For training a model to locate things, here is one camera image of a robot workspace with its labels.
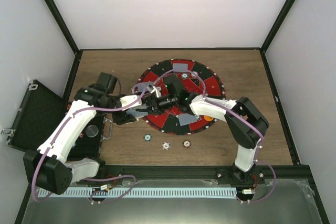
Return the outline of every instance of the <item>metal handle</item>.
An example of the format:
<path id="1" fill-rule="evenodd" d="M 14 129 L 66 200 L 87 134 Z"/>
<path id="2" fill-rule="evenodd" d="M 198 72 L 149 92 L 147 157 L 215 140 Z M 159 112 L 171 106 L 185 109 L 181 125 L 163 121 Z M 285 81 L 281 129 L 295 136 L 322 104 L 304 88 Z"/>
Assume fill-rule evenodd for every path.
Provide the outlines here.
<path id="1" fill-rule="evenodd" d="M 104 137 L 103 135 L 101 136 L 101 140 L 108 140 L 111 139 L 112 137 L 112 126 L 113 126 L 113 122 L 110 119 L 104 118 L 104 123 L 109 122 L 110 123 L 110 128 L 109 128 L 109 136 L 108 137 Z"/>

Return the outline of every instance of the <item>wooden platform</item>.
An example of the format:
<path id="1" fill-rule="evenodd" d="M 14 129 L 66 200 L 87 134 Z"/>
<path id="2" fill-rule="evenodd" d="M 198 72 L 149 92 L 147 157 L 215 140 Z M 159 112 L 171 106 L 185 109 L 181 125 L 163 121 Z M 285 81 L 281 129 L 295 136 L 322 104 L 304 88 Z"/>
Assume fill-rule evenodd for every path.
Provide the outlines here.
<path id="1" fill-rule="evenodd" d="M 258 50 L 84 51 L 70 97 L 79 88 L 95 83 L 100 72 L 118 77 L 122 93 L 130 94 L 144 70 L 173 58 L 192 59 L 213 69 L 225 86 L 227 99 L 250 98 L 270 123 L 258 158 L 272 165 L 292 164 Z M 146 133 L 152 134 L 152 141 L 144 141 Z M 184 140 L 190 140 L 192 146 L 184 148 Z M 163 142 L 171 143 L 170 150 L 162 150 Z M 236 152 L 237 144 L 224 122 L 218 121 L 200 133 L 176 136 L 161 133 L 140 120 L 114 125 L 112 139 L 103 142 L 101 158 L 115 165 L 231 165 Z"/>

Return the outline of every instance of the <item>white wall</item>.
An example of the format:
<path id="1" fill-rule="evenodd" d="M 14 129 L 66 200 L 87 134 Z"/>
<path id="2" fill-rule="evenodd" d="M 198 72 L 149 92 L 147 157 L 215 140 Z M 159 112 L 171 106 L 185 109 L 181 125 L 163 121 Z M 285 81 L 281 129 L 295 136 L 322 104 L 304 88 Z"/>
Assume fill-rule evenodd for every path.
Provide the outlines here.
<path id="1" fill-rule="evenodd" d="M 43 0 L 0 0 L 0 130 L 11 127 L 30 80 L 62 95 L 74 58 Z M 23 153 L 0 137 L 0 222 L 14 223 L 28 182 Z"/>
<path id="2" fill-rule="evenodd" d="M 260 47 L 285 0 L 54 0 L 84 48 Z"/>
<path id="3" fill-rule="evenodd" d="M 295 145 L 336 223 L 336 1 L 297 0 L 267 51 Z"/>

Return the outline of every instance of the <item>circular board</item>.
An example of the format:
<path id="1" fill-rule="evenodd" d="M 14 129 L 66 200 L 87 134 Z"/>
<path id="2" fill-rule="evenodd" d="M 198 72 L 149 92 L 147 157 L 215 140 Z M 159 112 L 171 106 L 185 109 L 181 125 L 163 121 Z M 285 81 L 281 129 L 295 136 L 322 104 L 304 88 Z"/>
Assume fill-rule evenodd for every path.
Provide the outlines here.
<path id="1" fill-rule="evenodd" d="M 188 70 L 198 73 L 198 76 L 205 83 L 207 97 L 225 99 L 224 86 L 218 75 L 209 67 L 194 60 L 171 59 L 156 63 L 141 75 L 138 83 L 149 81 L 154 82 L 162 74 L 172 70 L 174 63 L 186 64 L 188 65 Z M 197 77 L 193 77 L 188 73 L 188 77 L 186 78 L 185 73 L 182 72 L 172 72 L 171 74 L 178 76 L 188 92 L 202 94 L 203 87 Z M 163 84 L 163 79 L 161 79 L 155 86 L 161 88 L 161 95 L 168 94 L 168 90 Z M 201 115 L 197 117 L 196 122 L 181 126 L 178 117 L 181 114 L 183 113 L 179 111 L 178 107 L 174 106 L 171 110 L 165 110 L 165 112 L 161 115 L 147 115 L 143 117 L 143 119 L 153 128 L 164 133 L 175 135 L 194 134 L 209 128 L 217 121 L 216 119 L 209 120 Z"/>

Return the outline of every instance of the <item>robotic arm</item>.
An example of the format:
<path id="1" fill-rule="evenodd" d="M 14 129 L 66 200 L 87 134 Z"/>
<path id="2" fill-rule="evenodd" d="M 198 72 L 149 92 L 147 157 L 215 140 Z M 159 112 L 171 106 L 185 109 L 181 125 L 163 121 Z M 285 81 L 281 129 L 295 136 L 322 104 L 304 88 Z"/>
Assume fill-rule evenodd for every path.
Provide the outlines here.
<path id="1" fill-rule="evenodd" d="M 145 111 L 148 114 L 160 114 L 173 106 L 178 106 L 179 110 L 184 113 L 207 115 L 227 122 L 239 145 L 233 173 L 239 180 L 249 177 L 254 167 L 255 152 L 260 137 L 249 126 L 223 109 L 224 107 L 240 116 L 247 116 L 246 121 L 262 135 L 265 135 L 269 124 L 248 98 L 243 97 L 238 101 L 213 98 L 205 100 L 202 95 L 187 92 L 178 77 L 173 74 L 164 78 L 164 84 L 169 91 L 169 94 L 165 96 L 161 96 L 155 86 L 146 87 L 148 93 L 139 100 L 137 94 L 108 95 L 113 92 L 116 81 L 114 76 L 101 73 L 96 84 L 81 88 L 77 92 L 69 112 L 50 138 L 37 151 L 26 152 L 24 164 L 30 183 L 43 155 L 45 157 L 38 171 L 36 185 L 55 194 L 64 193 L 74 182 L 97 175 L 99 167 L 104 164 L 100 163 L 101 161 L 84 158 L 80 161 L 66 163 L 67 156 L 79 134 L 87 123 L 99 113 L 95 108 L 120 108 L 118 111 L 112 112 L 113 121 L 118 125 L 132 123 L 141 118 L 141 116 L 135 117 L 132 113 L 128 113 L 129 109 Z"/>

